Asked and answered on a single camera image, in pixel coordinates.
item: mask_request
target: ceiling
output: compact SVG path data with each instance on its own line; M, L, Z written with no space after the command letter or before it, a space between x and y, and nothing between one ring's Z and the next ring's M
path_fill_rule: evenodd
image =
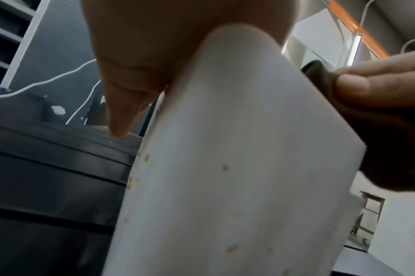
M415 38L415 0L375 0L373 4L407 39Z

